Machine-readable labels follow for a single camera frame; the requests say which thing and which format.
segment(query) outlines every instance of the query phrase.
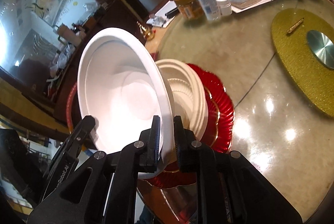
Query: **jar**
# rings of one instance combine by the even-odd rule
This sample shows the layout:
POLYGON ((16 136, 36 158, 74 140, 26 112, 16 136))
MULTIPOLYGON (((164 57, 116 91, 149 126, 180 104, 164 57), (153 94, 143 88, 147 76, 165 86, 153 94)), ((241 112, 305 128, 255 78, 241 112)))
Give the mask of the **jar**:
POLYGON ((174 0, 182 16, 186 19, 197 19, 204 14, 198 0, 174 0))

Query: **round silver plate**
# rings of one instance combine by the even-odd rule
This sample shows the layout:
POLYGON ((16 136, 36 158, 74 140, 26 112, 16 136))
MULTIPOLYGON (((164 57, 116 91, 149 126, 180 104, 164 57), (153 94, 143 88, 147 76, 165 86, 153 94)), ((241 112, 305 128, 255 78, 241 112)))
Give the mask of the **round silver plate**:
POLYGON ((313 54, 328 68, 334 69, 334 44, 317 30, 307 33, 307 42, 313 54))

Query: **gold candle holder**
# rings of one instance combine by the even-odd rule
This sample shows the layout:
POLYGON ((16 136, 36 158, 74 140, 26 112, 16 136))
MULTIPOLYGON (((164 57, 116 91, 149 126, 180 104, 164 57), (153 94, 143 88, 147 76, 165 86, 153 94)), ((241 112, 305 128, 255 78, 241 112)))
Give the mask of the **gold candle holder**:
POLYGON ((150 41, 154 38, 154 32, 152 31, 151 28, 145 27, 140 22, 137 22, 137 25, 140 29, 140 33, 143 35, 145 40, 150 41))

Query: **white cap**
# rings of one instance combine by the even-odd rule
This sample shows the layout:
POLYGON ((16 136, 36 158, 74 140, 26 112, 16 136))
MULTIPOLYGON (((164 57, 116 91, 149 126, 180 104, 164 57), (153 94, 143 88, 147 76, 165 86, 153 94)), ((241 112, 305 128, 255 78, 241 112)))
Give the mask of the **white cap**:
POLYGON ((229 0, 216 0, 218 6, 229 6, 231 2, 229 0))

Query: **gold placemat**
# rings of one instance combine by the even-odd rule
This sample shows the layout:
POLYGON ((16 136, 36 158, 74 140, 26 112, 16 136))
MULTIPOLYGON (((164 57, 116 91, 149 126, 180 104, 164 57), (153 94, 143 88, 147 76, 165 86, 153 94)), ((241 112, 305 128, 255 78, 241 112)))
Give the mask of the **gold placemat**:
POLYGON ((273 42, 298 87, 315 106, 334 116, 334 70, 325 67, 311 52, 306 39, 310 30, 318 30, 334 42, 334 29, 325 20, 306 10, 286 9, 273 19, 273 42), (287 36, 286 31, 301 18, 304 22, 287 36))

